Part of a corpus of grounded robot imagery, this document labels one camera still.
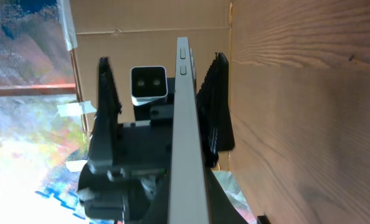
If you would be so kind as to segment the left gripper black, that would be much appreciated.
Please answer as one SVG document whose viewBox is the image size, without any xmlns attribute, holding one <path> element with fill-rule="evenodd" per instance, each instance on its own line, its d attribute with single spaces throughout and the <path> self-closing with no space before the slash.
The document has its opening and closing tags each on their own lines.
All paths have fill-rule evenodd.
<svg viewBox="0 0 370 224">
<path fill-rule="evenodd" d="M 108 57 L 99 59 L 97 92 L 98 108 L 88 161 L 81 171 L 77 190 L 81 206 L 90 218 L 166 223 L 174 80 L 168 80 L 168 101 L 139 107 L 141 117 L 134 123 L 118 122 L 121 103 Z M 212 222 L 243 223 L 244 218 L 226 196 L 212 169 L 206 167 L 205 171 Z"/>
</svg>

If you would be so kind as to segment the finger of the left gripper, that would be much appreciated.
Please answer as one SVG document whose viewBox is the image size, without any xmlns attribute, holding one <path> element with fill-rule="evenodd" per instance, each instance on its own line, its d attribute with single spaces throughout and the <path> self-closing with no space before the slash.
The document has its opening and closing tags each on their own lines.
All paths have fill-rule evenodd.
<svg viewBox="0 0 370 224">
<path fill-rule="evenodd" d="M 219 153 L 235 147 L 229 108 L 229 62 L 217 52 L 196 95 L 204 163 L 214 168 Z"/>
</svg>

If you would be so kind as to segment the bronze Galaxy smartphone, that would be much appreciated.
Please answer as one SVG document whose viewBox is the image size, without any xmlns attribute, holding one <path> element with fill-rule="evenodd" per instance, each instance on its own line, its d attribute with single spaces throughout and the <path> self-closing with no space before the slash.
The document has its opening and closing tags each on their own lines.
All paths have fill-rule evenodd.
<svg viewBox="0 0 370 224">
<path fill-rule="evenodd" d="M 177 39 L 175 72 L 168 222 L 210 223 L 191 51 L 187 37 Z"/>
</svg>

